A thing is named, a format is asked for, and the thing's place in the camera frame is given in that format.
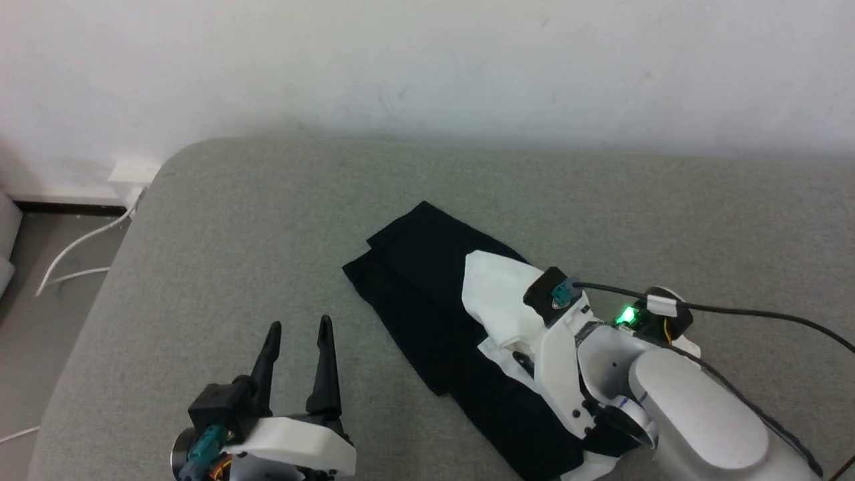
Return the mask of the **grey fabric sofa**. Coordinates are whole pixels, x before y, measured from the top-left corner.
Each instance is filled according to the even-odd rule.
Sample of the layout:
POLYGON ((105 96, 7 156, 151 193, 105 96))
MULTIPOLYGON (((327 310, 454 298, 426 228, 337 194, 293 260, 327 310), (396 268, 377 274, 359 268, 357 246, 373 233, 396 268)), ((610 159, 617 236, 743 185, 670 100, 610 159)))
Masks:
POLYGON ((855 160, 717 160, 215 139, 160 168, 77 337, 28 481, 173 481, 202 388, 283 325, 272 405, 305 404, 334 322, 358 481, 521 481, 433 395, 342 266, 427 201, 540 268, 797 315, 855 344, 855 160))

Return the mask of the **white wall socket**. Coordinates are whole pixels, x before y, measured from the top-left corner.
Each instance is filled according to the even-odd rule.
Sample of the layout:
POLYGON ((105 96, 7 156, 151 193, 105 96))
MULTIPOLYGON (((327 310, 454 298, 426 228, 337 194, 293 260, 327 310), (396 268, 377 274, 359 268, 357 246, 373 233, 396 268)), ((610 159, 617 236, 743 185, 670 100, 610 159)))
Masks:
POLYGON ((122 160, 111 170, 107 182, 113 185, 149 186, 159 173, 161 164, 149 160, 122 160))

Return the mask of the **black and white t-shirt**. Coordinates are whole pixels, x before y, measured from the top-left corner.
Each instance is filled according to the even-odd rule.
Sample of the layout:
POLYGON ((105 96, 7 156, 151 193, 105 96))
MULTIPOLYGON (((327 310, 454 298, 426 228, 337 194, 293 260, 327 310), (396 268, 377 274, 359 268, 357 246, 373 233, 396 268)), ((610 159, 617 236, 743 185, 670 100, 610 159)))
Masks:
POLYGON ((596 479, 639 443, 599 424, 573 436, 510 356, 487 356, 488 333, 462 302, 468 253, 526 266, 515 250, 422 202, 376 232, 343 270, 434 395, 449 395, 523 481, 596 479))

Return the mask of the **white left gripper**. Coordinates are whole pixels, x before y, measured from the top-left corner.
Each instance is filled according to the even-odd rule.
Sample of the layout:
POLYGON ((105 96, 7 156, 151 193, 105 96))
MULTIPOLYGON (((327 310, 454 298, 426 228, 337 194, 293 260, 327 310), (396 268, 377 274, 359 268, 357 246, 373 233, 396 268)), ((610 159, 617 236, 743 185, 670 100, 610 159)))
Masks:
MULTIPOLYGON (((324 426, 293 418, 273 417, 270 390, 274 365, 280 356, 282 325, 271 323, 251 372, 254 410, 262 420, 241 444, 231 445, 231 481, 308 481, 306 471, 330 477, 352 477, 357 471, 357 451, 342 436, 324 426)), ((342 405, 333 321, 321 316, 317 372, 307 413, 340 418, 342 405)))

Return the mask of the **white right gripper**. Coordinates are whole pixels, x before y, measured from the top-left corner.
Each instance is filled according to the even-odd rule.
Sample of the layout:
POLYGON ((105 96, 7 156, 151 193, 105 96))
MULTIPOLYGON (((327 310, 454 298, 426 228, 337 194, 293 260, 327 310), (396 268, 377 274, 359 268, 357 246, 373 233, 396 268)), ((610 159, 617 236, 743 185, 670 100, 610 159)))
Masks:
POLYGON ((630 387, 639 356, 657 350, 650 342, 597 319, 588 305, 562 314, 544 333, 534 362, 523 352, 513 359, 564 427, 580 440, 598 426, 656 448, 659 429, 630 387))

